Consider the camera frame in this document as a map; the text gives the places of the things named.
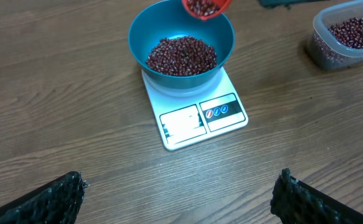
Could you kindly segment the blue plastic bowl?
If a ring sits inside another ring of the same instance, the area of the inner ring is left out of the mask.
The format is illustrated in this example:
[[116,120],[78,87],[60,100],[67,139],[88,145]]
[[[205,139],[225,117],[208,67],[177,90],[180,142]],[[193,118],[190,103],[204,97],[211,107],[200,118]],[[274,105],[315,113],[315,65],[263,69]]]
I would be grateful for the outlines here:
[[[148,67],[146,60],[163,38],[191,36],[214,48],[217,66],[193,76],[170,76]],[[158,85],[175,89],[194,88],[211,80],[229,59],[235,45],[235,31],[228,17],[202,21],[192,17],[177,0],[157,2],[141,11],[132,22],[128,44],[142,71]]]

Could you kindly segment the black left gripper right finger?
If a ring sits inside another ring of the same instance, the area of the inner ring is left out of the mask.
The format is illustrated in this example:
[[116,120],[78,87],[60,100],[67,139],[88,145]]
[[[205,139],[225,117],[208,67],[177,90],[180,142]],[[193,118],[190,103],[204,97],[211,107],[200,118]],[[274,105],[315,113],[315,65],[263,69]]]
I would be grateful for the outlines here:
[[363,224],[363,214],[294,178],[288,168],[278,176],[270,212],[283,224]]

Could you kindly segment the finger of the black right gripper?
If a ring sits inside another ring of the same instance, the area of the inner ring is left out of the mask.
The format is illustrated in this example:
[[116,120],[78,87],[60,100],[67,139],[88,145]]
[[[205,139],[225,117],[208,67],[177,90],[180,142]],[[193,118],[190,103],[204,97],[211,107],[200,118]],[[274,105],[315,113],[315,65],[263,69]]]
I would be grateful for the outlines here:
[[260,5],[265,8],[274,8],[278,6],[290,6],[293,4],[301,4],[308,2],[318,2],[327,0],[258,0]]

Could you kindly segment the white digital kitchen scale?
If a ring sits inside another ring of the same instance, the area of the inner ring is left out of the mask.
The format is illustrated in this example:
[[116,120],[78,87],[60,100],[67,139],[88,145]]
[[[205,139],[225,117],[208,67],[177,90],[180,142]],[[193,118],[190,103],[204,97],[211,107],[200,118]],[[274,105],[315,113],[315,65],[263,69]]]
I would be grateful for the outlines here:
[[141,72],[164,147],[169,151],[243,128],[248,116],[227,72],[190,89],[167,88]]

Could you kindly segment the orange scoop with blue handle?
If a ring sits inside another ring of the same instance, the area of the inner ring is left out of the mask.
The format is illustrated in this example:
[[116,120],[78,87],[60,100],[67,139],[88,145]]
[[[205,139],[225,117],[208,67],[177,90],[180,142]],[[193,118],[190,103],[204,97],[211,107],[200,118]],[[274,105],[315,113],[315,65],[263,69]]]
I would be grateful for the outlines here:
[[206,21],[223,13],[232,0],[182,0],[181,2],[191,16]]

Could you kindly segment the red adzuki beans in bowl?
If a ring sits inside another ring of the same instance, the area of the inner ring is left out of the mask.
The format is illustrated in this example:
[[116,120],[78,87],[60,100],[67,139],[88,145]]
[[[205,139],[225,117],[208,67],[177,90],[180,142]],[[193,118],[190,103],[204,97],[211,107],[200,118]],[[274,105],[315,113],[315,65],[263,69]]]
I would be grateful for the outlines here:
[[213,46],[193,36],[163,38],[149,53],[146,65],[164,75],[189,77],[215,68],[217,54]]

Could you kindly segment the red adzuki beans in container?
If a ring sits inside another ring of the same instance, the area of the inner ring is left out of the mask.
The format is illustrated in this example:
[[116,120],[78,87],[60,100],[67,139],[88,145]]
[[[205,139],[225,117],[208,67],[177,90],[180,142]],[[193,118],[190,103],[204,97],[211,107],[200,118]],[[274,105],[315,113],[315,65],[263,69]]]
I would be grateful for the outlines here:
[[363,49],[363,18],[352,17],[328,29],[338,42],[352,49]]

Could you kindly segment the clear plastic food container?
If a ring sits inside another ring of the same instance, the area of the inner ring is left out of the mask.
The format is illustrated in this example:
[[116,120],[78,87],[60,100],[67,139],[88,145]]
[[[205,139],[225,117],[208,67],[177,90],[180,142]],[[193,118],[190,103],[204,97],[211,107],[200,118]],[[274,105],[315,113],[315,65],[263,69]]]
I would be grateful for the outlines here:
[[328,31],[331,25],[340,24],[352,17],[363,18],[363,0],[328,7],[314,17],[313,33],[308,39],[306,50],[318,67],[335,70],[363,61],[363,49],[342,45]]

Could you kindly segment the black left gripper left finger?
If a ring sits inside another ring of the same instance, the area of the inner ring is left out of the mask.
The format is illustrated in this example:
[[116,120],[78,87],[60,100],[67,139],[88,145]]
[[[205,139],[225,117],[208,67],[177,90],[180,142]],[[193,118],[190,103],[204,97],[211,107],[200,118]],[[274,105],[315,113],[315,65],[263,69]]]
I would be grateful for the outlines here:
[[0,207],[0,224],[74,224],[86,180],[71,171]]

